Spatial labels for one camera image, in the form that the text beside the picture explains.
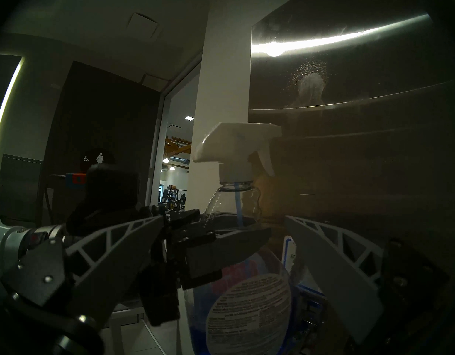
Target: bottle neck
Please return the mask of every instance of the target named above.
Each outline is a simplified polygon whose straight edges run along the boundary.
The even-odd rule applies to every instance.
[[[218,191],[221,192],[243,192],[252,189],[253,181],[238,182],[238,183],[221,183]]]

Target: white label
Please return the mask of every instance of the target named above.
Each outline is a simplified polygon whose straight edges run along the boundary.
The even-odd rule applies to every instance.
[[[291,294],[288,279],[266,274],[227,290],[206,318],[211,355],[276,355],[287,333]]]
[[[288,273],[290,273],[293,267],[296,253],[297,245],[293,241],[293,238],[287,235],[283,238],[282,263]]]

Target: metal screw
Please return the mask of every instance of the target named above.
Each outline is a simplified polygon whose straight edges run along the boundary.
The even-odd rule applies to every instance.
[[[405,287],[408,285],[408,281],[404,277],[396,276],[394,277],[394,283],[397,286]]]

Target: ceiling vent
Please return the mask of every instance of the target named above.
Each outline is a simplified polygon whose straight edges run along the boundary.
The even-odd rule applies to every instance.
[[[147,16],[134,13],[127,25],[127,35],[143,42],[154,42],[161,31],[161,26]]]

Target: clear plastic bottle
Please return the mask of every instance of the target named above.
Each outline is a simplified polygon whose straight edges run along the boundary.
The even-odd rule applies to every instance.
[[[274,124],[219,123],[196,148],[194,162],[219,162],[219,183],[202,217],[216,235],[261,228],[260,191],[252,184],[250,154],[273,174],[269,140]],[[297,292],[288,272],[266,247],[222,269],[222,278],[185,292],[196,355],[277,355],[289,348],[297,323]]]
[[[260,191],[252,181],[222,183],[203,215],[206,230],[254,229],[260,226]]]
[[[252,182],[222,183],[203,215],[205,228],[260,228],[259,198]],[[299,295],[283,264],[262,247],[222,275],[185,292],[195,354],[284,354],[299,323]]]

